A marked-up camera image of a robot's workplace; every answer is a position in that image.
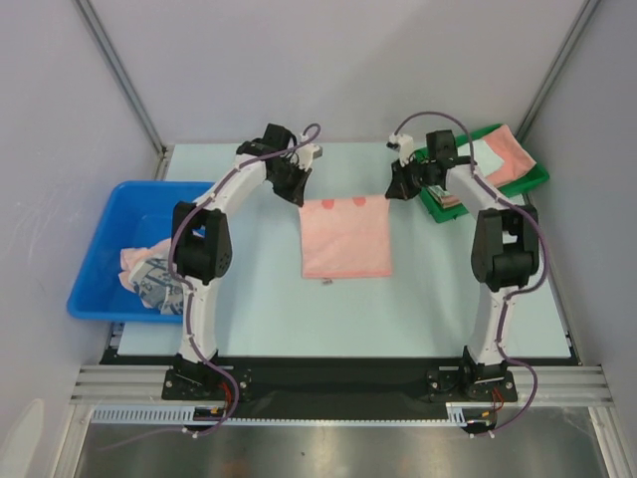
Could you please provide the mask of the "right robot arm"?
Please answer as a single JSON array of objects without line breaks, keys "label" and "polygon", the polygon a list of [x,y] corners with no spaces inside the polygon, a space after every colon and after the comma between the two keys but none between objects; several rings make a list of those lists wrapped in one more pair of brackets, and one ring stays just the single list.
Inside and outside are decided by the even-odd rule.
[{"label": "right robot arm", "polygon": [[395,132],[389,137],[387,147],[398,158],[391,163],[385,197],[409,200],[428,186],[441,186],[475,219],[470,263],[480,297],[458,386],[464,396],[479,400],[506,376],[507,321],[515,298],[540,265],[537,214],[531,206],[514,206],[489,184],[475,161],[474,148],[461,155],[451,131],[431,132],[426,142],[427,156],[419,160],[412,136]]}]

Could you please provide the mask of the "light blue towel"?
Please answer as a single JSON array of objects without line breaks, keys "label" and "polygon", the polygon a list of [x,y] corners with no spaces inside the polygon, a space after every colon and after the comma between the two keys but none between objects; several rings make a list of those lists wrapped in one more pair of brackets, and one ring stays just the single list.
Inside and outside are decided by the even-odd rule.
[{"label": "light blue towel", "polygon": [[484,176],[489,176],[505,164],[504,160],[483,139],[473,142],[474,158]]}]

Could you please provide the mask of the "patterned blue white towel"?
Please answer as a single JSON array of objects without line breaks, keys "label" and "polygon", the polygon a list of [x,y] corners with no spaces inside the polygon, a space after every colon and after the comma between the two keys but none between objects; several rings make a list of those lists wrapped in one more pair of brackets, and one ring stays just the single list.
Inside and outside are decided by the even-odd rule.
[{"label": "patterned blue white towel", "polygon": [[151,256],[136,264],[128,276],[133,291],[150,309],[161,315],[183,314],[182,284],[168,270],[168,259]]}]

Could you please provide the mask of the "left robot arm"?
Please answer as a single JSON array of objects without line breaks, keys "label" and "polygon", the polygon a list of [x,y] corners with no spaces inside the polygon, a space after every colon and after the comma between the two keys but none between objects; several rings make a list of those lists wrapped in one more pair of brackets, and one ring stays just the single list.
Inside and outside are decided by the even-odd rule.
[{"label": "left robot arm", "polygon": [[238,146],[230,169],[210,189],[173,209],[168,272],[182,286],[183,332],[172,371],[198,398],[210,397],[219,381],[232,379],[213,362],[216,301],[233,258],[229,219],[265,182],[278,197],[303,206],[313,162],[322,155],[319,133],[317,123],[299,136],[268,124],[262,136]]}]

